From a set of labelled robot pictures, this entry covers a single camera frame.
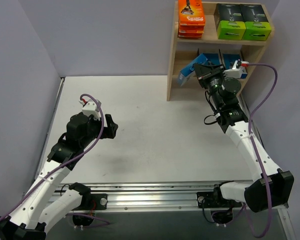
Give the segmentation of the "orange Gillette Fusion5 box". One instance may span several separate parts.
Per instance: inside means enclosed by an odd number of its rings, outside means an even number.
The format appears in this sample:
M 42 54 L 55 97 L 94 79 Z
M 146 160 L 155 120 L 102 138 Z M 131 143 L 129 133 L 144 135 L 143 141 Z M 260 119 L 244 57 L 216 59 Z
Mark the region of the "orange Gillette Fusion5 box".
M 178 32 L 182 35 L 201 35 L 205 26 L 179 25 Z

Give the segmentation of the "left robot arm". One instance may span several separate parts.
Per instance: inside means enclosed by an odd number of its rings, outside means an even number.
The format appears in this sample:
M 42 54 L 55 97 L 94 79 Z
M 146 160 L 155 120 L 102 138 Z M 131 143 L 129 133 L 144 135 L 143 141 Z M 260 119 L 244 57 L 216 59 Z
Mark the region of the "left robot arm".
M 6 217 L 0 217 L 0 239 L 44 240 L 68 212 L 90 209 L 94 201 L 91 189 L 78 182 L 71 184 L 53 203 L 48 201 L 83 157 L 85 148 L 98 139 L 114 139 L 117 129 L 110 114 L 104 119 L 94 119 L 93 115 L 82 112 L 73 115 L 22 203 Z

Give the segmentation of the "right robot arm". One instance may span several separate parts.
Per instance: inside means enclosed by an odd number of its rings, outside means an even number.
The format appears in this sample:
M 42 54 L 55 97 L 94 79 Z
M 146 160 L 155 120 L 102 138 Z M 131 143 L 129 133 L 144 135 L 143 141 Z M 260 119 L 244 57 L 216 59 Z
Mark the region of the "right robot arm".
M 200 86 L 206 90 L 215 121 L 242 155 L 253 181 L 252 184 L 226 181 L 215 185 L 213 203 L 222 207 L 229 201 L 241 202 L 255 213 L 286 204 L 294 176 L 271 159 L 253 133 L 252 121 L 237 98 L 242 87 L 240 81 L 230 77 L 222 64 L 194 63 L 193 68 Z

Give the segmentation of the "orange styler box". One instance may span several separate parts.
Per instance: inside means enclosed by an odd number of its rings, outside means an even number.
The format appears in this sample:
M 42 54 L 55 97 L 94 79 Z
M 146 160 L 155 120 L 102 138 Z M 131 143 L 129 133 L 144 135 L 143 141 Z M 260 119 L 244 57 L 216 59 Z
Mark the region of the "orange styler box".
M 181 26 L 204 27 L 206 18 L 201 0 L 178 0 L 178 21 Z
M 201 39 L 202 36 L 203 36 L 202 33 L 182 33 L 182 32 L 178 33 L 178 37 L 181 39 L 197 40 L 197 39 Z

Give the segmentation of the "black green GilletteLabs box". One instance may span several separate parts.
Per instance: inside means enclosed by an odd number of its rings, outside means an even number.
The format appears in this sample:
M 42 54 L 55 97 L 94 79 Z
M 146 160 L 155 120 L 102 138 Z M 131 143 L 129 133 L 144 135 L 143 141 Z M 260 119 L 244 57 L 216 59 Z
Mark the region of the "black green GilletteLabs box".
M 218 39 L 242 40 L 246 25 L 239 4 L 217 3 L 214 21 Z
M 272 28 L 260 4 L 240 4 L 240 10 L 245 24 L 242 40 L 266 41 Z

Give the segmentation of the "orange styler box back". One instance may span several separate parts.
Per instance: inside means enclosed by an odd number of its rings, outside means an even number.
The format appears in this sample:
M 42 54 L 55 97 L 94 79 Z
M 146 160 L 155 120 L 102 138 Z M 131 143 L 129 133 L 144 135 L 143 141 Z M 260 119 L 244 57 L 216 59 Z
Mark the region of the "orange styler box back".
M 178 21 L 181 26 L 204 27 L 206 18 L 201 0 L 178 0 Z

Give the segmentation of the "Harry's razor box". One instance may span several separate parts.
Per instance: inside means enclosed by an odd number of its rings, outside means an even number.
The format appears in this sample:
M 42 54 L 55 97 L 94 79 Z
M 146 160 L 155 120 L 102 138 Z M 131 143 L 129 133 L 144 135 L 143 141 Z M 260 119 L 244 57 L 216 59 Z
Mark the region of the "Harry's razor box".
M 243 61 L 243 57 L 240 50 L 221 50 L 220 56 L 225 70 L 232 68 L 235 60 Z
M 194 75 L 194 64 L 204 64 L 207 61 L 207 57 L 201 53 L 194 60 L 192 60 L 188 65 L 182 68 L 177 77 L 177 83 L 183 86 L 191 76 Z
M 208 50 L 197 50 L 197 55 L 203 54 L 207 58 L 207 62 L 211 62 L 213 65 L 221 65 L 222 59 L 220 56 L 220 51 L 215 49 Z

